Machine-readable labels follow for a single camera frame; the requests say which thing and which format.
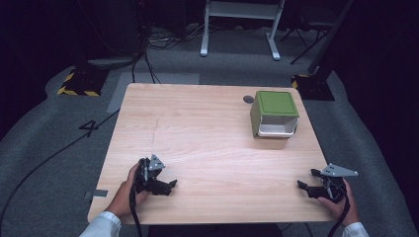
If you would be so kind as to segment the grey tape strip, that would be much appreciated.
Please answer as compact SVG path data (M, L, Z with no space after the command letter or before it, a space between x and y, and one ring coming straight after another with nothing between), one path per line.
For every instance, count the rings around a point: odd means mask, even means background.
M88 191L84 194L85 199L92 199L92 198L105 198L108 194L107 190L94 190Z

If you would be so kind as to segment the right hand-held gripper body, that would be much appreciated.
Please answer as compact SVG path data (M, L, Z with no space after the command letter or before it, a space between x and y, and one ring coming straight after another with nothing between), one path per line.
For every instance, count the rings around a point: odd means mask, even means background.
M326 191L326 197L333 202L339 202L346 193L346 185L343 179L358 176L357 171L335 164L328 164L319 172L320 182Z

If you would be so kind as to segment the black folding tripod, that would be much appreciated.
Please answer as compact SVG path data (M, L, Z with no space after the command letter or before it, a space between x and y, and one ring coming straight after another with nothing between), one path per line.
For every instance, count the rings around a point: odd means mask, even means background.
M283 37L281 37L281 41L284 41L291 34L296 33L296 35L304 45L304 50L291 61L291 64L295 64L306 53L308 53L312 48L314 48L319 42L325 39L329 35L333 26L334 23L330 23L327 21L312 20L308 17L300 17L297 26L289 29L287 33ZM307 40L305 38L306 34L310 32L315 33L315 37L313 40Z

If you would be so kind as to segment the black stand base yellow mark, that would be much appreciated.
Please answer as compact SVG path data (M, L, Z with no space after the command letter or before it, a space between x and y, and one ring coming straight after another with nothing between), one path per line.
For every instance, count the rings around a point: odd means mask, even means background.
M296 74L292 76L291 82L303 100L334 101L327 82L317 79L315 75Z

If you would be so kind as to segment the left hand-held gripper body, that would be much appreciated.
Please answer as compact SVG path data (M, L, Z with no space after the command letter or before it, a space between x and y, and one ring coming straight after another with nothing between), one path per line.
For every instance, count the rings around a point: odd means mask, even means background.
M165 168L164 163L154 154L150 158L141 158L134 175L134 190L137 194L142 191L153 193L153 188L166 186L164 182L158 181L157 177Z

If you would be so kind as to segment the white metal desk frame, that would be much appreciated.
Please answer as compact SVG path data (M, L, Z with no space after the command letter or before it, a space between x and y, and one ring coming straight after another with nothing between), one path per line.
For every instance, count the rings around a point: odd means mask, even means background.
M275 43L275 35L282 17L285 1L279 0L276 4L256 4L207 0L204 12L204 35L200 56L206 57L209 54L210 17L241 18L269 20L273 22L271 31L266 33L266 40L273 59L279 61L281 55Z

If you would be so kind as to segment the person's left hand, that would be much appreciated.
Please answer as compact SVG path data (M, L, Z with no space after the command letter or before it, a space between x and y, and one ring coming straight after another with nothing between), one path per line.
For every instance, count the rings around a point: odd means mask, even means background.
M122 218L130 214L129 195L137 167L138 165L135 164L130 168L126 180L121 183L113 200L106 208L106 211L111 212L118 218Z

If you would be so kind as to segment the green drawer box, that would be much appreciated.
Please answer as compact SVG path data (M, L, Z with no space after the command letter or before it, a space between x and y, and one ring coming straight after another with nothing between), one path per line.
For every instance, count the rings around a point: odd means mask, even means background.
M262 116L298 117L299 113L290 92L257 91L250 110L252 133L257 134L257 128Z

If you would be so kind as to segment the white drawer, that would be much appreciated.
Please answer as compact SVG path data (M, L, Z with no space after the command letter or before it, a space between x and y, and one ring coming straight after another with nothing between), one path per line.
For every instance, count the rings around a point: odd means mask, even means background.
M290 137L295 133L298 117L262 116L257 134L262 137Z

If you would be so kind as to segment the black yellow striped stand base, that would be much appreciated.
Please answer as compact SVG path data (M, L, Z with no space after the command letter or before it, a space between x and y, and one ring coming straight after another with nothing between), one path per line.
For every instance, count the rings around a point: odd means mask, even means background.
M99 97L109 73L108 69L82 71L74 68L64 79L57 94Z

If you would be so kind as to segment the person's right hand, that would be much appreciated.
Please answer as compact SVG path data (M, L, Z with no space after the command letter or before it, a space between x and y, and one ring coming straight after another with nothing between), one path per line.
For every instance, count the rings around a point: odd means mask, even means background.
M342 225L346 227L349 224L354 222L359 222L360 217L357 210L356 202L352 193L350 184L344 180L347 196L343 198L340 202L334 203L333 201L325 198L319 197L317 201L330 211L333 217L339 219L343 213L346 213L345 218L342 220Z

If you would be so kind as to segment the dark slanted stand pole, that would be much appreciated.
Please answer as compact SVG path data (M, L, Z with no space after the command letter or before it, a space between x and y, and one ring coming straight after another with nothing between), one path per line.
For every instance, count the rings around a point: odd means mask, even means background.
M307 68L307 71L310 74L315 74L320 67L320 62L323 59L328 47L330 46L333 38L335 37L336 33L338 32L342 22L344 21L348 11L350 10L354 0L347 0L345 7L343 8L342 12L340 13L335 25L332 27L331 31L329 32L328 36L325 38L324 43L321 45L320 49L316 53L315 57L311 61L310 65Z

